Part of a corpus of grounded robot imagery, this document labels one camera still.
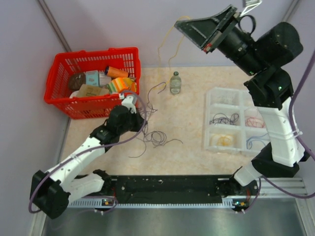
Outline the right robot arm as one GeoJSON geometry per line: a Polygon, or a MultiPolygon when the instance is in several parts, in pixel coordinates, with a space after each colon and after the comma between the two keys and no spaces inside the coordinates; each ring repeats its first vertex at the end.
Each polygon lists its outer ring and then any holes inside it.
{"type": "Polygon", "coordinates": [[[260,177],[294,177],[299,162],[308,159],[298,141],[291,77],[283,70],[303,51],[299,34],[290,23],[280,22],[254,40],[241,28],[242,18],[230,5],[214,16],[178,20],[174,25],[200,50],[219,50],[250,76],[244,85],[266,125],[269,143],[249,164],[218,182],[217,192],[224,197],[244,193],[260,177]]]}

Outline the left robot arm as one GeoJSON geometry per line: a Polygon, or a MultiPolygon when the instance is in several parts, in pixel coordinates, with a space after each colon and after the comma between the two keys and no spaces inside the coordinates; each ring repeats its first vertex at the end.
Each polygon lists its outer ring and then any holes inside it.
{"type": "Polygon", "coordinates": [[[68,205],[86,195],[98,192],[106,195],[112,184],[97,171],[80,179],[77,175],[111,147],[122,144],[120,137],[133,132],[140,134],[147,124],[147,114],[137,108],[115,106],[109,118],[95,128],[81,146],[64,161],[47,171],[37,171],[31,179],[29,212],[44,212],[50,219],[63,214],[68,205]]]}

